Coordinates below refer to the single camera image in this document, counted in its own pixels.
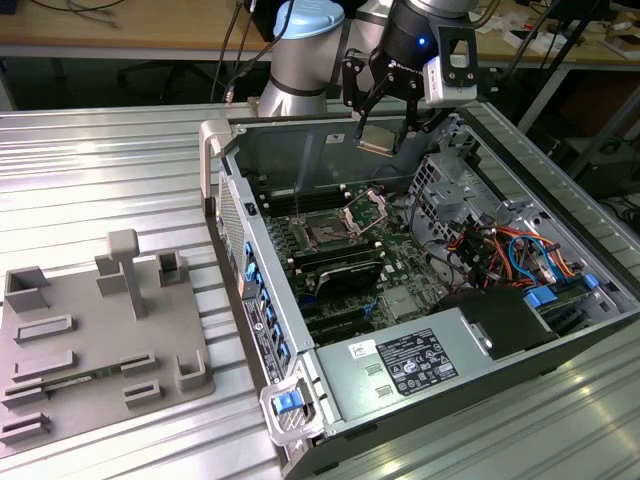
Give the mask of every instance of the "robotic arm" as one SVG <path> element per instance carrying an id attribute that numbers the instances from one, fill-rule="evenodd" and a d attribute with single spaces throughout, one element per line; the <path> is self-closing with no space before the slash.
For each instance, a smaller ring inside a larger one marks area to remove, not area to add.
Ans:
<path id="1" fill-rule="evenodd" d="M 452 108 L 476 98 L 475 31 L 468 16 L 476 3 L 394 0 L 385 11 L 371 0 L 354 20 L 346 20 L 342 8 L 329 0 L 321 9 L 318 0 L 295 0 L 287 31 L 273 49 L 259 115 L 324 113 L 324 89 L 338 84 L 344 104 L 359 120 L 359 140 L 369 113 L 389 95 L 407 102 L 394 143 L 397 151 L 407 134 L 429 131 Z M 288 2 L 280 9 L 276 34 L 287 8 Z M 423 97 L 431 107 L 424 118 L 418 115 Z"/>

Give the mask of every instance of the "blue cable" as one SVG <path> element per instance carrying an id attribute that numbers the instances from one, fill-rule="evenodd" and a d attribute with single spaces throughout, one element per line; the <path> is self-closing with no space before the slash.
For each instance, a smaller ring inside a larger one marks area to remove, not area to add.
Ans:
<path id="1" fill-rule="evenodd" d="M 542 255 L 544 256 L 545 261 L 547 262 L 547 265 L 549 266 L 549 269 L 557 278 L 561 280 L 564 280 L 566 278 L 564 274 L 560 271 L 560 269 L 558 269 L 553 265 L 553 262 L 551 261 L 551 258 L 549 257 L 549 254 L 547 253 L 546 248 L 544 248 L 544 245 L 542 245 L 542 243 L 538 239 L 530 237 L 529 235 L 519 235 L 517 237 L 513 237 L 513 239 L 509 243 L 509 249 L 508 249 L 509 261 L 511 262 L 511 265 L 513 265 L 513 268 L 515 268 L 517 271 L 519 271 L 523 275 L 526 275 L 531 280 L 533 280 L 533 284 L 535 286 L 538 285 L 538 280 L 536 279 L 536 277 L 531 272 L 521 268 L 520 265 L 518 265 L 518 263 L 515 260 L 513 248 L 515 245 L 515 241 L 519 238 L 526 238 L 527 240 L 530 240 L 531 243 L 533 243 L 536 247 L 540 249 L 540 251 L 542 252 Z"/>

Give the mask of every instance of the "motherboard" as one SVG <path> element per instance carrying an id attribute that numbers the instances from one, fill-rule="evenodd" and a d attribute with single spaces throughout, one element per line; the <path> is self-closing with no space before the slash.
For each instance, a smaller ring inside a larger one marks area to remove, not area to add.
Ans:
<path id="1" fill-rule="evenodd" d="M 293 198 L 289 214 L 265 215 L 319 345 L 424 316 L 449 287 L 425 261 L 399 212 L 376 189 L 344 190 L 338 198 L 344 199 L 342 205 L 321 210 L 311 205 L 323 202 Z"/>

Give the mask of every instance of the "warning label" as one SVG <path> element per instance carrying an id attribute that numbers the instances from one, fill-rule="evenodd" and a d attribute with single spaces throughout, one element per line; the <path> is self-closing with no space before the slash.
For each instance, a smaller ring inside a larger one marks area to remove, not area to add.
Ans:
<path id="1" fill-rule="evenodd" d="M 378 353 L 398 392 L 419 392 L 458 376 L 430 328 L 377 345 Z"/>

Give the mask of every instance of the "green circuit board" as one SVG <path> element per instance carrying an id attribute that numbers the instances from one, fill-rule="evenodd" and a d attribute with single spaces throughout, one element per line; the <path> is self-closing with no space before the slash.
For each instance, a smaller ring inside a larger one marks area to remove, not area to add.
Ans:
<path id="1" fill-rule="evenodd" d="M 267 230 L 307 326 L 321 344 L 343 339 L 342 334 L 332 335 L 334 330 L 340 333 L 341 328 L 347 332 L 365 333 L 424 316 L 448 292 L 448 286 L 425 262 L 422 248 L 393 207 L 385 202 L 382 208 L 364 195 L 348 210 L 351 222 L 357 225 L 355 229 L 364 230 L 379 221 L 358 234 L 349 228 L 344 208 L 265 217 Z M 364 262 L 363 254 L 342 255 L 345 250 L 367 248 L 374 251 L 367 253 L 371 256 Z M 361 262 L 375 263 L 380 273 L 366 288 L 321 297 L 318 283 L 319 272 L 323 270 L 292 267 L 294 258 L 307 255 L 312 258 L 316 254 L 331 258 L 325 270 L 348 268 Z M 354 323 L 362 324 L 362 331 Z"/>

